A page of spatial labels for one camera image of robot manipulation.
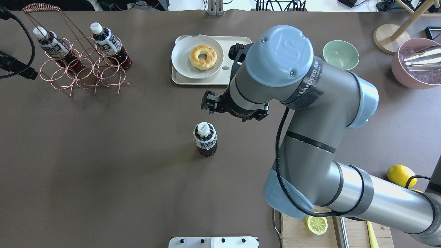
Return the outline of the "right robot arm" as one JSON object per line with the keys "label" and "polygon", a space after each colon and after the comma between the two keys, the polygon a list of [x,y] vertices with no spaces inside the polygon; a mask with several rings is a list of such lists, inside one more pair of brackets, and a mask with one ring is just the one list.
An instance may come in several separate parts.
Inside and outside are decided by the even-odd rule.
{"label": "right robot arm", "polygon": [[371,221],[440,247],[440,164],[418,193],[334,161],[344,132],[375,113],[373,84],[315,56],[310,40],[289,25],[271,27],[233,54],[237,60],[244,55],[243,63],[222,95],[206,91],[201,109],[246,121],[265,118],[270,100],[286,107],[264,188],[273,209],[293,218]]}

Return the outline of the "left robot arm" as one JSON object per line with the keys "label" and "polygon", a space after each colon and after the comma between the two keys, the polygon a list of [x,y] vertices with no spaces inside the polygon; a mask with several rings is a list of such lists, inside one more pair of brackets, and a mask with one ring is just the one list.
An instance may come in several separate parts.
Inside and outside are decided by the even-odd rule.
{"label": "left robot arm", "polygon": [[22,20],[2,4],[1,19],[16,21],[30,44],[28,48],[25,38],[20,36],[20,31],[15,30],[15,27],[3,26],[6,29],[1,30],[1,79],[19,75],[27,80],[35,80],[39,73],[32,67],[36,52],[32,35]]}

